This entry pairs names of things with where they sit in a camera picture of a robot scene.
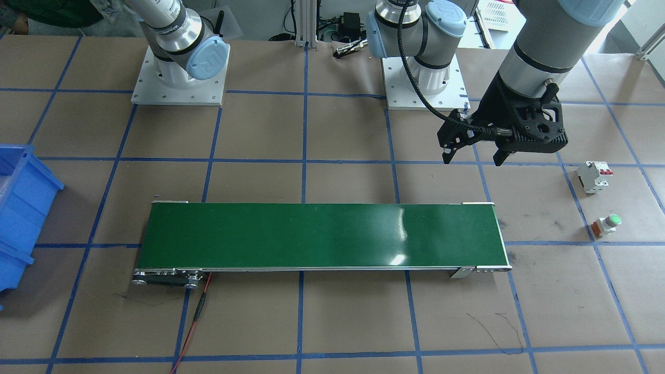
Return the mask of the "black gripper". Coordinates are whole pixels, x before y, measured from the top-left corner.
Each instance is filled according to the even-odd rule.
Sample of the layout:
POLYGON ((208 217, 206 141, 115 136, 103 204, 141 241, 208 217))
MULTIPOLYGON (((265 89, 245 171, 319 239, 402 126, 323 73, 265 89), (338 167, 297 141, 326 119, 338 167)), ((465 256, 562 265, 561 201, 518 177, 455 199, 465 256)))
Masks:
POLYGON ((478 142, 481 130, 477 126, 512 130, 510 137, 496 138, 493 161, 497 167, 516 152, 554 153, 567 146, 562 106, 556 96, 558 84, 541 87, 546 91, 534 98, 522 96, 496 74, 471 116, 474 126, 463 111, 454 109, 437 131, 444 164, 450 164, 459 149, 478 142))

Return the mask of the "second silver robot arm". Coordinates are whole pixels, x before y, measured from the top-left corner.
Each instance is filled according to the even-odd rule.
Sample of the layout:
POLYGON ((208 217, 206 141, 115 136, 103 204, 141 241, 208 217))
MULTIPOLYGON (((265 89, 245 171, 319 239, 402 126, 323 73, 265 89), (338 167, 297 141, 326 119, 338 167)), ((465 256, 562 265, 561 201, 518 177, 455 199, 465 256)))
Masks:
POLYGON ((186 73, 204 81, 226 66, 230 45, 181 1, 127 1, 143 23, 143 33, 157 45, 153 53, 163 52, 186 73))

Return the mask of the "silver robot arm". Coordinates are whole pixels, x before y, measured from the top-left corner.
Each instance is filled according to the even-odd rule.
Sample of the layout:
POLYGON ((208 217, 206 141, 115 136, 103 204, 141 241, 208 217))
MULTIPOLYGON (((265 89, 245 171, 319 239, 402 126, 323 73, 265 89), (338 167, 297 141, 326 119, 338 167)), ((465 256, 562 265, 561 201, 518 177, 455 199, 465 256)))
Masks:
POLYGON ((364 23, 382 59, 390 109, 428 110, 442 119, 444 163, 480 141, 497 166, 516 152, 552 154, 568 144, 560 86, 622 1, 377 1, 364 23), (506 48, 491 83, 466 114, 457 55, 463 36, 506 48))

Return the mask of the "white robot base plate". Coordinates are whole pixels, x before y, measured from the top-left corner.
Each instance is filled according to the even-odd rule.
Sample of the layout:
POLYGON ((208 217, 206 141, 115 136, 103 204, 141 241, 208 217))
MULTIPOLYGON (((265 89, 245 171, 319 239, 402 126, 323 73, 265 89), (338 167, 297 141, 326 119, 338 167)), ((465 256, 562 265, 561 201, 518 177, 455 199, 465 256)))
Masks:
MULTIPOLYGON (((421 66, 414 57, 407 57, 406 61, 423 97, 435 109, 449 112, 471 108, 456 55, 449 66, 440 70, 421 66)), ((389 110, 425 111, 400 57, 383 58, 382 70, 389 110)))

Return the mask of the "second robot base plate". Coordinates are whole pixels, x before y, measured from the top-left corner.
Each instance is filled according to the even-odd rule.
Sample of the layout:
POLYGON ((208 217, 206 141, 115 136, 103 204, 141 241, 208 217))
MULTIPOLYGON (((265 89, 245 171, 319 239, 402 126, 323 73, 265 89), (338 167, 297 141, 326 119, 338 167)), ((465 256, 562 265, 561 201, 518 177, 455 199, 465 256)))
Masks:
POLYGON ((200 81, 189 76, 175 62, 166 62, 157 58, 148 47, 131 95, 131 103, 221 106, 227 68, 226 61, 216 76, 200 81))

